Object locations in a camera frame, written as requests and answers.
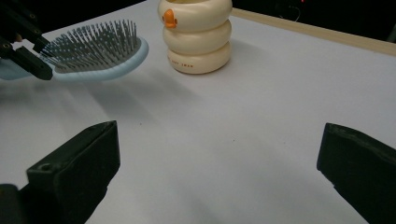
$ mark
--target dark background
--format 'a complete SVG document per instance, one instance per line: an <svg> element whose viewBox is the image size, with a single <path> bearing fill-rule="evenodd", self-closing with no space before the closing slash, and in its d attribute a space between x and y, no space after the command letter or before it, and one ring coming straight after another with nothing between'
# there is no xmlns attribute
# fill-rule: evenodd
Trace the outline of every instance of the dark background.
<svg viewBox="0 0 396 224"><path fill-rule="evenodd" d="M144 0L20 1L37 15L45 33ZM396 0L233 0L233 6L379 40L387 40L396 23Z"/></svg>

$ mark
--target screw hole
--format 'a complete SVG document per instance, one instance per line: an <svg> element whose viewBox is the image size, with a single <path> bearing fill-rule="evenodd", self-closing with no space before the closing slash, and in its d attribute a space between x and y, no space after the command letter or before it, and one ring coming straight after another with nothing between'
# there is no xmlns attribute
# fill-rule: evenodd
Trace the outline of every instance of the screw hole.
<svg viewBox="0 0 396 224"><path fill-rule="evenodd" d="M52 168L52 165L50 163L44 163L38 166L38 169L41 171L48 171Z"/></svg>

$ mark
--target white table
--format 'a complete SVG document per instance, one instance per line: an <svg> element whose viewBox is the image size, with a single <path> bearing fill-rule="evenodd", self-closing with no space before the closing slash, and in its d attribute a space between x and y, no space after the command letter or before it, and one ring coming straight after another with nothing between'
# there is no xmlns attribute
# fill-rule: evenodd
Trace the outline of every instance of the white table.
<svg viewBox="0 0 396 224"><path fill-rule="evenodd" d="M326 122L396 147L396 57L232 16L232 59L183 75L157 4L81 23L136 22L150 52L125 77L0 81L0 183L23 187L31 165L116 120L121 167L88 223L366 223L316 162Z"/></svg>

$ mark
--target light blue hairbrush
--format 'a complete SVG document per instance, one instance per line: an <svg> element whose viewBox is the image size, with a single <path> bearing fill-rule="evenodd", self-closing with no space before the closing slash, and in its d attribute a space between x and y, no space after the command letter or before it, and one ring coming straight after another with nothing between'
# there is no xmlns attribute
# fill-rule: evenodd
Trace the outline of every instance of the light blue hairbrush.
<svg viewBox="0 0 396 224"><path fill-rule="evenodd" d="M131 21L82 26L62 34L40 52L59 81L104 81L136 69L149 54L148 42Z"/></svg>

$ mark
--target robotic arm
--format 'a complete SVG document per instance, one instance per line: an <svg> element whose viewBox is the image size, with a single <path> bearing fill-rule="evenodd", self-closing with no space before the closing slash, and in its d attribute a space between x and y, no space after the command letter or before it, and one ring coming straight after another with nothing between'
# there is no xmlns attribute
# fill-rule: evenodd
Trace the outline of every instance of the robotic arm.
<svg viewBox="0 0 396 224"><path fill-rule="evenodd" d="M0 223L84 224L119 168L117 122L93 125L31 166L22 189L0 184Z"/></svg>
<svg viewBox="0 0 396 224"><path fill-rule="evenodd" d="M51 80L52 69L24 46L14 50L12 43L17 34L34 44L33 50L40 52L49 41L36 26L36 15L18 0L0 2L0 78L13 80L33 75Z"/></svg>

